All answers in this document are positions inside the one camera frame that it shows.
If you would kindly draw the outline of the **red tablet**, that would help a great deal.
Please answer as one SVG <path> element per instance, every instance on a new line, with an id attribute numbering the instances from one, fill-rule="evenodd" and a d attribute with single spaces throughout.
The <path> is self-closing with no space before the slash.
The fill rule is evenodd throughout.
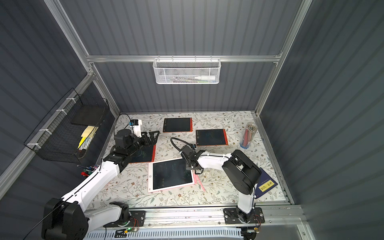
<path id="1" fill-rule="evenodd" d="M 192 118 L 164 119 L 164 124 L 163 124 L 164 133 L 182 133 L 182 132 L 192 132 L 192 131 L 193 131 Z"/>
<path id="2" fill-rule="evenodd" d="M 155 160 L 156 154 L 156 145 L 142 147 L 138 150 L 134 155 L 132 155 L 132 159 L 130 161 L 133 163 L 150 163 Z"/>
<path id="3" fill-rule="evenodd" d="M 197 146 L 226 146 L 228 145 L 225 129 L 196 130 Z"/>

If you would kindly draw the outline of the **pink stylus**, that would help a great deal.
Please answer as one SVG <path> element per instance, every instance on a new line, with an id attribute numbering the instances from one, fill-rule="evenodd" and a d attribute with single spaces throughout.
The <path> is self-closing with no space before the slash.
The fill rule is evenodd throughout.
<path id="1" fill-rule="evenodd" d="M 202 184 L 202 182 L 199 178 L 199 175 L 194 174 L 194 177 L 195 177 L 195 180 L 196 180 L 197 184 L 199 185 L 199 187 L 203 190 L 203 192 L 206 192 L 206 189 L 204 188 L 204 185 Z"/>

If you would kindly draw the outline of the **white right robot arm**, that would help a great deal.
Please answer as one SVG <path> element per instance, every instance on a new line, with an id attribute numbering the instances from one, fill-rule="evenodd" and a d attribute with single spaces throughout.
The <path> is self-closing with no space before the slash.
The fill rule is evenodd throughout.
<path id="1" fill-rule="evenodd" d="M 235 150 L 231 154 L 212 154 L 203 150 L 198 152 L 185 145 L 179 150 L 186 161 L 187 170 L 215 169 L 224 171 L 232 185 L 239 192 L 236 211 L 242 223 L 248 223 L 253 218 L 255 191 L 261 169 L 242 151 Z"/>

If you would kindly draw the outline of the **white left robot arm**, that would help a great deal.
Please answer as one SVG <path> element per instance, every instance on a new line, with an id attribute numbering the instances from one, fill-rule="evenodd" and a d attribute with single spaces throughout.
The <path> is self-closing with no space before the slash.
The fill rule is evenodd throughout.
<path id="1" fill-rule="evenodd" d="M 131 215 L 129 206 L 112 202 L 106 207 L 89 211 L 94 197 L 132 161 L 143 147 L 154 146 L 159 131 L 143 132 L 140 137 L 123 129 L 115 135 L 114 150 L 82 183 L 60 199 L 52 198 L 44 208 L 42 238 L 44 240 L 82 240 L 87 233 L 109 223 L 127 225 Z"/>

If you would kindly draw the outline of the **pink white writing tablet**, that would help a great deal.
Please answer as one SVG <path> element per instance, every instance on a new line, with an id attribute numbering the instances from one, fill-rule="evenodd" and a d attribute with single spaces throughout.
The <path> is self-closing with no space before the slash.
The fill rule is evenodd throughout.
<path id="1" fill-rule="evenodd" d="M 150 162 L 148 165 L 148 192 L 154 193 L 182 188 L 196 183 L 194 173 L 187 170 L 182 158 Z"/>

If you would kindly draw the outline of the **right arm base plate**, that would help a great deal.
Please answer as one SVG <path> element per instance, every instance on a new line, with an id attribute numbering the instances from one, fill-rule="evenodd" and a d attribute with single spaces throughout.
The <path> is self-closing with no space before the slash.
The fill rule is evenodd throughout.
<path id="1" fill-rule="evenodd" d="M 225 223 L 227 225 L 235 224 L 256 224 L 260 225 L 265 223 L 264 214 L 261 208 L 252 208 L 251 211 L 246 214 L 240 209 L 236 208 L 225 208 L 223 209 Z"/>

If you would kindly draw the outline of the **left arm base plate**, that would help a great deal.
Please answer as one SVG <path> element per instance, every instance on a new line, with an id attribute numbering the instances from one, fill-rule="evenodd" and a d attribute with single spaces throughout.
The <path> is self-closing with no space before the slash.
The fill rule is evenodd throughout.
<path id="1" fill-rule="evenodd" d="M 104 228 L 138 228 L 144 226 L 146 211 L 129 211 L 127 218 L 103 225 Z"/>

